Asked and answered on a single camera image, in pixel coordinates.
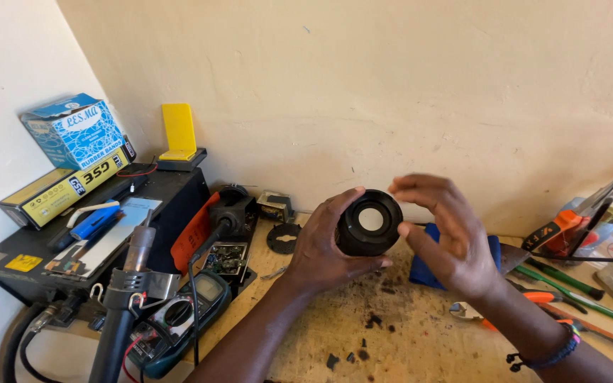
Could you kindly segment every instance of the bracelet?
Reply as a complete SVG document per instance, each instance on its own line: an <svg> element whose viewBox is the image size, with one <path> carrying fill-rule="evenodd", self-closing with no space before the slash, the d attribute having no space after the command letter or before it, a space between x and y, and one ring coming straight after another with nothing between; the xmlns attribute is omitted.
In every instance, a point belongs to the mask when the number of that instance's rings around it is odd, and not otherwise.
<svg viewBox="0 0 613 383"><path fill-rule="evenodd" d="M548 367L551 367L557 364L559 361L561 361L562 359L567 357L570 353L572 353L576 349L576 346L579 343L581 343L581 336L576 330L576 327L574 327L573 325L567 324L567 323L563 323L562 325L565 326L567 331L569 331L569 340L565 343L564 346L562 346L561 349L559 349L556 353L554 353L547 360L541 361L541 362L527 361L526 359L523 359L519 353L508 354L506 358L507 364L514 362L515 356L519 356L519 359L521 360L521 362L515 363L512 366L510 366L510 371L518 372L519 370L522 369L522 365L525 365L532 370L546 369Z"/></svg>

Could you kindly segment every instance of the wooden workbench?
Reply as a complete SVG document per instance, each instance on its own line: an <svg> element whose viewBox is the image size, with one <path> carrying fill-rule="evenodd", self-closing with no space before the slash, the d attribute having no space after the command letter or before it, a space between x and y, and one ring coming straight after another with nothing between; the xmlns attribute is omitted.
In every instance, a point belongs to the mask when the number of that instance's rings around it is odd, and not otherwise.
<svg viewBox="0 0 613 383"><path fill-rule="evenodd" d="M309 215L299 214L296 223L303 225L308 219ZM266 235L272 225L260 220L251 245L249 266L259 275L290 261L291 256L268 249ZM501 237L501 242L519 245L521 240ZM540 382L529 369L517 374L508 370L506 354L515 353L515 349L503 336L478 322L454 318L448 312L455 301L450 293L408 282L413 252L404 240L387 254L394 265L384 272L361 277L311 302L283 340L267 379L299 383ZM575 278L596 285L592 271L589 265L565 269ZM257 278L231 303L201 338L201 356L252 309L274 280ZM546 284L539 282L535 287L545 288ZM601 303L613 309L610 296ZM569 309L564 304L555 305ZM371 313L382 319L381 326L366 328ZM594 311L587 316L575 315L613 330L613 320ZM363 338L366 348L361 347ZM613 360L613 343L590 333L585 333L583 340ZM359 356L361 350L367 358ZM333 371L326 366L330 353L340 359ZM349 353L356 354L353 362L345 361ZM186 361L192 360L190 353Z"/></svg>

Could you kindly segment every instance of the green screwdriver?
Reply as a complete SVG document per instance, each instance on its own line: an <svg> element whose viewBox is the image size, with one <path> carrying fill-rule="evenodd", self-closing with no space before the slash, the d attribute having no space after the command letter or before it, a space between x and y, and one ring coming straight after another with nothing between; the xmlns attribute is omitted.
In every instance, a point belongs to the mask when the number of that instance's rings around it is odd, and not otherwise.
<svg viewBox="0 0 613 383"><path fill-rule="evenodd" d="M578 290L585 292L586 294L591 296L594 300L600 300L604 296L604 290L596 289L592 287L591 285L587 285L577 279L574 279L570 277L569 275L564 274L563 272L557 270L555 267L546 265L532 258L529 258L528 260L526 260L526 263L539 269L540 271L543 272L543 274L547 274L557 279L560 282L564 282L567 285L570 285L571 287L575 287Z"/></svg>
<svg viewBox="0 0 613 383"><path fill-rule="evenodd" d="M568 296L569 298L575 300L576 302L579 302L583 306L590 307L593 310L599 311L600 313L603 313L604 315L610 318L613 318L613 310L608 309L607 307L604 307L599 303L595 303L592 300L587 299L585 296L581 296L579 294L576 294L575 292L569 291L563 286L549 280L548 278L544 277L543 275L540 275L539 273L536 273L533 270L529 270L528 268L522 265L515 267L515 270L522 274L525 274L526 276L530 278L536 279L537 281L545 282L551 285L552 287L556 288L557 290L559 290L562 294Z"/></svg>

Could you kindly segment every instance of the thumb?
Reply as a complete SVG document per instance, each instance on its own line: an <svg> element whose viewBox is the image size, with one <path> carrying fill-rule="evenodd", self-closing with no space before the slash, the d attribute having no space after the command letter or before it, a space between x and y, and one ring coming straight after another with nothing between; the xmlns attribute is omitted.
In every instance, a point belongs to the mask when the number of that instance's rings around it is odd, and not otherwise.
<svg viewBox="0 0 613 383"><path fill-rule="evenodd" d="M444 251L425 230L411 222L399 223L397 230L436 277L452 274L455 258Z"/></svg>
<svg viewBox="0 0 613 383"><path fill-rule="evenodd" d="M377 257L350 257L347 260L347 264L349 277L356 278L365 273L378 271L381 267L391 266L392 260L385 255Z"/></svg>

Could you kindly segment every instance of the forearm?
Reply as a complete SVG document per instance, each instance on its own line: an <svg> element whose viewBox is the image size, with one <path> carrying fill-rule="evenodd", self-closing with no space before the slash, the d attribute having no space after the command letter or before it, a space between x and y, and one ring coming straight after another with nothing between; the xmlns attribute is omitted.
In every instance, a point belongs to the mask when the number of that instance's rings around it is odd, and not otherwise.
<svg viewBox="0 0 613 383"><path fill-rule="evenodd" d="M263 382L285 333L310 300L278 278L184 382Z"/></svg>
<svg viewBox="0 0 613 383"><path fill-rule="evenodd" d="M568 340L567 330L504 279L487 299L470 302L517 348L524 359L543 361ZM546 383L613 382L613 362L581 342L556 365L536 370Z"/></svg>

